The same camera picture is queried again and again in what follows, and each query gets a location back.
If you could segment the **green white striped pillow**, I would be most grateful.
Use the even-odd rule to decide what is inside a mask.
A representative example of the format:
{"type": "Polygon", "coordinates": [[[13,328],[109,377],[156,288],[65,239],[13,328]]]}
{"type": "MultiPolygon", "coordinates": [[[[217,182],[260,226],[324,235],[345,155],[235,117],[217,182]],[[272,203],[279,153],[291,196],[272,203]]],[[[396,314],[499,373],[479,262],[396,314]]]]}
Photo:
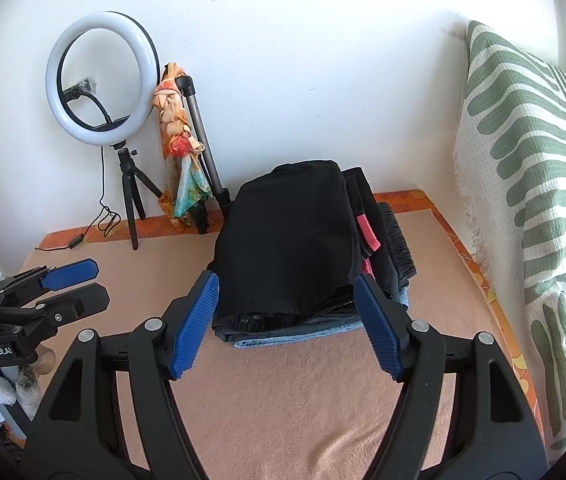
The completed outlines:
{"type": "Polygon", "coordinates": [[[566,451],[566,72],[477,21],[466,49],[458,184],[556,460],[566,451]]]}

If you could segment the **black mini tripod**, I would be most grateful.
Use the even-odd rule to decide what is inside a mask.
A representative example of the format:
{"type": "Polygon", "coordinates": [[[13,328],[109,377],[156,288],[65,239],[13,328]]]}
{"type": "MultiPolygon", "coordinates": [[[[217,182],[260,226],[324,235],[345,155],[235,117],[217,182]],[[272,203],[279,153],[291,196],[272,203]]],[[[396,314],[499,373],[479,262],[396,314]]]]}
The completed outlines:
{"type": "Polygon", "coordinates": [[[145,220],[147,218],[140,189],[138,188],[138,182],[141,182],[158,200],[161,199],[162,192],[161,189],[150,180],[150,177],[136,166],[133,159],[136,155],[136,151],[130,151],[126,146],[126,141],[114,144],[112,148],[117,152],[119,159],[123,203],[124,208],[126,208],[126,222],[128,222],[132,248],[138,250],[138,228],[136,227],[136,219],[145,220]]]}

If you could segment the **orange patterned folded umbrella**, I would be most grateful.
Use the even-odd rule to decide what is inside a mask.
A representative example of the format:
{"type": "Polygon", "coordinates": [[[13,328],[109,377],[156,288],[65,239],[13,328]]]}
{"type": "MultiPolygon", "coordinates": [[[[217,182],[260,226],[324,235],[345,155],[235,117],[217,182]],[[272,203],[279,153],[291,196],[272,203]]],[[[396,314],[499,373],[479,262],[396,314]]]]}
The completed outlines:
{"type": "Polygon", "coordinates": [[[178,86],[186,83],[186,76],[178,64],[167,63],[152,99],[166,174],[158,204],[179,232],[194,226],[199,234],[206,234],[209,229],[206,201],[212,191],[202,166],[206,146],[194,133],[186,109],[185,90],[178,86]]]}

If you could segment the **orange floral bed sheet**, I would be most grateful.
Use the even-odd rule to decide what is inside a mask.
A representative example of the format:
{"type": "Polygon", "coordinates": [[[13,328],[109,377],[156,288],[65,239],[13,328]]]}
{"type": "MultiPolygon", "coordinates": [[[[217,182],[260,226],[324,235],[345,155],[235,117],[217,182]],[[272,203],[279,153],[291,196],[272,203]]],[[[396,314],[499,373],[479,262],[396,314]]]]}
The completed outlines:
{"type": "MultiPolygon", "coordinates": [[[[539,408],[538,396],[534,391],[531,374],[528,370],[524,356],[522,355],[522,350],[520,350],[511,325],[507,321],[499,301],[496,299],[496,293],[482,273],[479,264],[476,263],[473,256],[458,237],[458,234],[454,232],[452,226],[450,226],[449,222],[447,222],[447,220],[443,217],[427,194],[418,188],[406,191],[375,193],[374,196],[377,203],[388,204],[395,214],[407,214],[408,212],[423,210],[429,210],[432,213],[436,221],[439,223],[440,228],[446,233],[455,252],[458,254],[458,258],[461,259],[466,270],[473,277],[481,295],[484,297],[484,302],[496,319],[496,325],[499,327],[500,333],[503,336],[506,350],[510,354],[514,373],[518,382],[522,386],[522,391],[525,393],[525,397],[530,405],[534,420],[540,430],[540,434],[543,434],[542,416],[539,408]]],[[[38,243],[38,246],[44,249],[65,246],[70,242],[70,240],[73,240],[81,233],[84,233],[85,243],[113,242],[114,240],[128,240],[130,238],[128,222],[121,221],[114,227],[112,234],[109,234],[108,237],[104,237],[100,234],[100,231],[97,228],[88,229],[86,226],[80,226],[80,228],[48,233],[43,237],[43,240],[38,243]]]]}

